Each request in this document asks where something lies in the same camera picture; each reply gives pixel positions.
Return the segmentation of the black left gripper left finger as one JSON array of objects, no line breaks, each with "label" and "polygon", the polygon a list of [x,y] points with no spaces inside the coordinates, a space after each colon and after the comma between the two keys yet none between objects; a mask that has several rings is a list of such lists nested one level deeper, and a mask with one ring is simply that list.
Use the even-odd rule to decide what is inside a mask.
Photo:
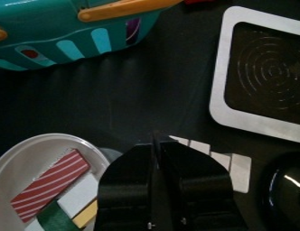
[{"label": "black left gripper left finger", "polygon": [[114,160],[99,180],[94,231],[149,231],[152,144],[138,144]]}]

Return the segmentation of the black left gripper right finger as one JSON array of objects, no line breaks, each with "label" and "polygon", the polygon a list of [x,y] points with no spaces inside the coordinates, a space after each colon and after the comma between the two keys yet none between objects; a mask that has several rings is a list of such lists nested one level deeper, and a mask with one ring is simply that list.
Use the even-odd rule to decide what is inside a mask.
[{"label": "black left gripper right finger", "polygon": [[205,153],[178,142],[160,144],[176,231],[248,231],[233,200],[232,177]]}]

